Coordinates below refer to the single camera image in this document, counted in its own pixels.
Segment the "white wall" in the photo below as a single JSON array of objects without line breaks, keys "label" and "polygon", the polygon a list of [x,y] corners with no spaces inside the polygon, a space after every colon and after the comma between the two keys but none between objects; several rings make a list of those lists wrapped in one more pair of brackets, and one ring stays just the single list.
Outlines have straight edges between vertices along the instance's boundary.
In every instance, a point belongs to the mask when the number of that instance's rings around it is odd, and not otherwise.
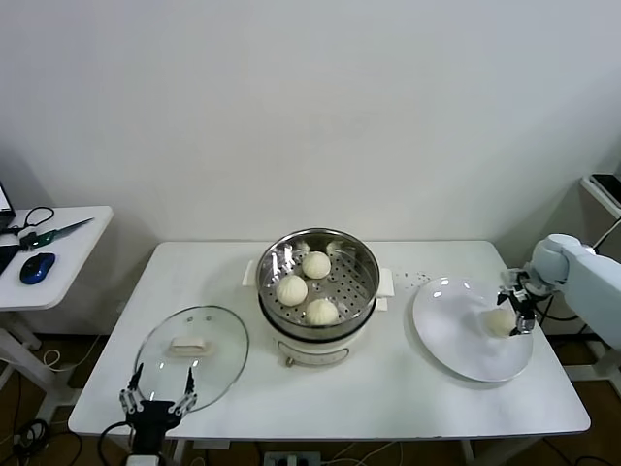
[{"label": "white wall", "polygon": [[[330,225],[519,260],[614,154],[620,17],[616,0],[5,0],[0,176],[24,207],[114,207],[81,277],[109,307],[164,239]],[[80,302],[72,330],[109,326]]]}]

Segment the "steamed bun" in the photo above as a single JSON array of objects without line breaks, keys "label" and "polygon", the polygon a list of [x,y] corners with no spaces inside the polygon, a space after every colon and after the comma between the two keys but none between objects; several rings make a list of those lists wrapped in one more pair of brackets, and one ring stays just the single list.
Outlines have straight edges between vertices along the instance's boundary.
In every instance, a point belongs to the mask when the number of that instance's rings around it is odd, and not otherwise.
[{"label": "steamed bun", "polygon": [[308,293],[306,282],[297,275],[283,278],[276,288],[276,297],[283,306],[297,306],[307,299]]},{"label": "steamed bun", "polygon": [[319,251],[309,253],[302,261],[302,270],[310,279],[323,279],[331,267],[330,258]]},{"label": "steamed bun", "polygon": [[310,325],[329,325],[339,319],[339,311],[327,299],[315,299],[307,306],[306,318]]}]

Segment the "blue mouse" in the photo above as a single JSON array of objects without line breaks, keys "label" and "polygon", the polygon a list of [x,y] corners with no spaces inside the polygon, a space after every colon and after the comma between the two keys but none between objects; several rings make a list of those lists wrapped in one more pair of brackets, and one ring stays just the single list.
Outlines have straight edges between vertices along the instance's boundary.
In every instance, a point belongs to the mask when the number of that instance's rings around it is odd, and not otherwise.
[{"label": "blue mouse", "polygon": [[26,260],[19,271],[19,279],[22,283],[36,284],[41,282],[54,265],[56,254],[51,252],[39,252]]}]

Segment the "perforated steamer tray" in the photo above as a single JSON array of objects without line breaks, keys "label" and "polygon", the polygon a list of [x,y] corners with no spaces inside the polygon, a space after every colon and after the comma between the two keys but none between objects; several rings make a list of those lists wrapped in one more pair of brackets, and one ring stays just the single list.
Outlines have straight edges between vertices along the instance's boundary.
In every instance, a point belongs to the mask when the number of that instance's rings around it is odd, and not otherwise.
[{"label": "perforated steamer tray", "polygon": [[[330,274],[320,280],[306,277],[302,262],[311,251],[321,251],[331,261]],[[295,274],[308,286],[306,300],[287,307],[277,299],[280,280]],[[288,336],[302,341],[335,341],[350,335],[363,325],[374,310],[379,287],[379,268],[367,246],[354,237],[336,230],[313,228],[278,240],[258,262],[256,286],[259,304],[268,321]],[[310,325],[307,306],[315,299],[335,304],[339,319],[329,325]]]}]

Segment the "cooker handle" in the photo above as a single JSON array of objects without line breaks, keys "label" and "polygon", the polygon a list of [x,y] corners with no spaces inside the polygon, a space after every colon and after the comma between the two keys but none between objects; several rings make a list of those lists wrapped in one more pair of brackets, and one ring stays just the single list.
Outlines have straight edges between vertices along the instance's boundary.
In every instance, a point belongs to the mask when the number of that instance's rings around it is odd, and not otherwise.
[{"label": "cooker handle", "polygon": [[256,286],[256,262],[250,260],[245,267],[244,278],[242,279],[242,286]]}]

